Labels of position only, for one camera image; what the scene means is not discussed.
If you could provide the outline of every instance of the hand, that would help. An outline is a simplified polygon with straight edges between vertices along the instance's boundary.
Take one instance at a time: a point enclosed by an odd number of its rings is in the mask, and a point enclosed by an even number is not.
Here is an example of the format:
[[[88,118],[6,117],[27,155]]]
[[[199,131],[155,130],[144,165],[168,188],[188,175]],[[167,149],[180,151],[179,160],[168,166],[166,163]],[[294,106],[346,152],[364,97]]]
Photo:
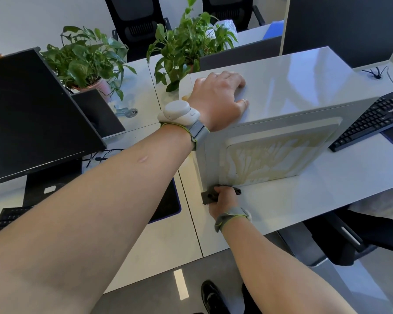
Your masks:
[[[234,92],[245,85],[239,73],[210,73],[195,81],[188,103],[199,111],[199,120],[208,130],[220,131],[239,119],[248,107],[246,99],[234,102]]]
[[[210,204],[209,211],[210,215],[216,220],[218,216],[225,213],[232,207],[239,207],[239,202],[237,200],[236,191],[234,188],[229,186],[216,186],[214,190],[219,193],[218,202]]]

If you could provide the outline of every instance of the computer tower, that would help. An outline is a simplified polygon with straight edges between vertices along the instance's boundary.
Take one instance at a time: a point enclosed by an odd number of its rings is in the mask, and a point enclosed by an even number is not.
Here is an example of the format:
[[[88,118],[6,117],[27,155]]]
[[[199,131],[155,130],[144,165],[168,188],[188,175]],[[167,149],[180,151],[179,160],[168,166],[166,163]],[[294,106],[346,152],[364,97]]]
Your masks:
[[[192,92],[197,78],[223,70],[243,75],[246,86],[236,100],[250,104],[196,151],[204,190],[301,174],[378,99],[329,47],[192,73],[181,81],[179,97]]]

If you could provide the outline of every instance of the black shoe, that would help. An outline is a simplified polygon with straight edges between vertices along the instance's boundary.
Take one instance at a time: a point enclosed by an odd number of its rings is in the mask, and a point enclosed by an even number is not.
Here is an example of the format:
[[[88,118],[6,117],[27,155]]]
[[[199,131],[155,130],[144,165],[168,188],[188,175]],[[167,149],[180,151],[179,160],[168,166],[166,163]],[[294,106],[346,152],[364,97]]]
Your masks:
[[[201,296],[208,314],[230,314],[220,290],[210,280],[201,285]]]

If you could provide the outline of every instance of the white wrist sensor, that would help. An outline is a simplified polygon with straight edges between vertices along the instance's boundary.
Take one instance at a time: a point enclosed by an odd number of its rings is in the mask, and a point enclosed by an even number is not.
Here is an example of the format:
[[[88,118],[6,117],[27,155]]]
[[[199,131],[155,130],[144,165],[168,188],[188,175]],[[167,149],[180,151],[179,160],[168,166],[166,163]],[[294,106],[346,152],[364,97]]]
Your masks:
[[[199,121],[201,114],[198,110],[191,108],[188,102],[176,100],[168,103],[164,110],[157,116],[158,121],[163,123],[172,123],[184,127],[191,135],[194,142],[194,151],[210,133],[210,131]]]

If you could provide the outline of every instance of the pink pot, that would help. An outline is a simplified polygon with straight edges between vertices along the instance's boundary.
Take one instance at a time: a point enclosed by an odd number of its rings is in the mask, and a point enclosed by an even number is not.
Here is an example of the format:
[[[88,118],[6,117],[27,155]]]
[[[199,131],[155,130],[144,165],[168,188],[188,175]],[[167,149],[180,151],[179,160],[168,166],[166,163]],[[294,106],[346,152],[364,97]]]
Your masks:
[[[99,79],[99,81],[96,84],[88,86],[87,88],[76,88],[76,89],[80,92],[90,89],[97,89],[100,95],[102,96],[102,98],[105,99],[106,102],[109,102],[110,93],[112,91],[108,82],[103,78]]]

